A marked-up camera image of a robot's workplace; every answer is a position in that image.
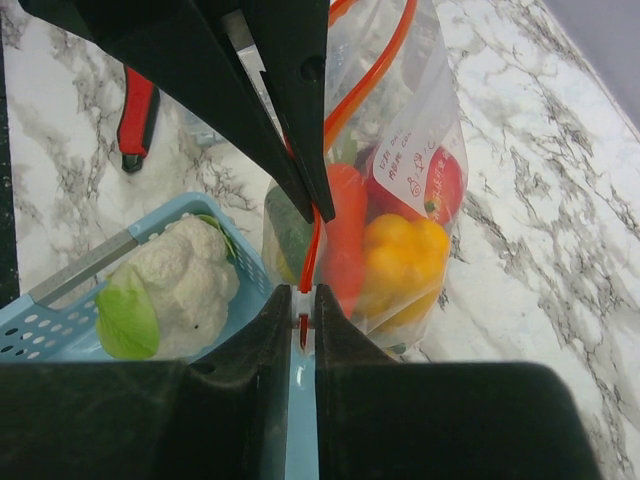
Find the green chili pepper toy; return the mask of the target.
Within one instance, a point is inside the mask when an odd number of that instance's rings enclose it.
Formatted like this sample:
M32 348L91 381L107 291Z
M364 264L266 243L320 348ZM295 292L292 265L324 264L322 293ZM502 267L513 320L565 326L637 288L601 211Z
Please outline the green chili pepper toy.
M265 207L287 265L299 275L304 266L313 227L305 221L279 186L267 193Z

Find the orange carrot toy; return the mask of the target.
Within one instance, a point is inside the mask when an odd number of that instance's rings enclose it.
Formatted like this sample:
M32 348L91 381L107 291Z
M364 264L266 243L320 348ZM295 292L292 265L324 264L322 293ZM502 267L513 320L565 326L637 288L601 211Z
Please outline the orange carrot toy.
M322 258L322 280L333 290L345 316L351 317L364 282L363 238L367 190L353 166L328 167L335 218L325 227L327 246Z

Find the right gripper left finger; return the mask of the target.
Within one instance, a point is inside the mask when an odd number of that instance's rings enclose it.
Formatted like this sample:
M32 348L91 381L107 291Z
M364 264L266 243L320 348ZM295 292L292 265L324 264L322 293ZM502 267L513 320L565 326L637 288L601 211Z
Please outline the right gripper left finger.
M40 315L1 324L5 479L281 479L291 290L202 358L50 359Z

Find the red apple toy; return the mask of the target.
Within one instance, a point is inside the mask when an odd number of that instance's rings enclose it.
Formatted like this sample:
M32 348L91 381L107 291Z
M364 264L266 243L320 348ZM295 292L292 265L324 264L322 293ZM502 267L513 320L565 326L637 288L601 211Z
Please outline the red apple toy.
M451 223L465 190L463 171L445 148L385 152L366 164L369 200L379 213L397 214L411 222L428 218L442 226Z

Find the clear zip bag orange zipper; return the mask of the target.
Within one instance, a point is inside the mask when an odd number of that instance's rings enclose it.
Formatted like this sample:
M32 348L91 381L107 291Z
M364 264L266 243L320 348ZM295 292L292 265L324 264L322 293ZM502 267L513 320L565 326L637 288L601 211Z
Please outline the clear zip bag orange zipper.
M443 288L467 156L441 25L430 1L334 1L325 82L325 164L336 212L320 234L278 186L265 198L262 259L313 280L385 351L424 335Z

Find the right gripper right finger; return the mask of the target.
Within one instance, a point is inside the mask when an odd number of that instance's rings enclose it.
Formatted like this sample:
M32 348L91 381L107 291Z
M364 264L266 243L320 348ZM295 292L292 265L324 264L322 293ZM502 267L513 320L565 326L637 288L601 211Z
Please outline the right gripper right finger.
M529 362L401 363L314 306L323 479L598 479L573 397Z

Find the orange bell pepper toy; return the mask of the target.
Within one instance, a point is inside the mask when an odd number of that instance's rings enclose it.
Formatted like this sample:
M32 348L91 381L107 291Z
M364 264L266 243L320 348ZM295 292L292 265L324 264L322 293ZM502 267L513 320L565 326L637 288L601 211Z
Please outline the orange bell pepper toy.
M449 251L449 235L434 220L374 219L364 231L365 280L356 305L365 330L420 328L442 290Z

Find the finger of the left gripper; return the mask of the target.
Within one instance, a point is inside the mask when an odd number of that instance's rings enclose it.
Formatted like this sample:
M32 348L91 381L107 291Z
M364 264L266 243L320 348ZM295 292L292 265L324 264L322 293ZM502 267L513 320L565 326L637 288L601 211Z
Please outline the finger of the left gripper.
M267 172L276 141L284 137L241 2L24 1L21 6L133 68Z
M324 166L324 95L329 3L242 1L264 66L261 73L283 133L264 169L307 222L335 217Z

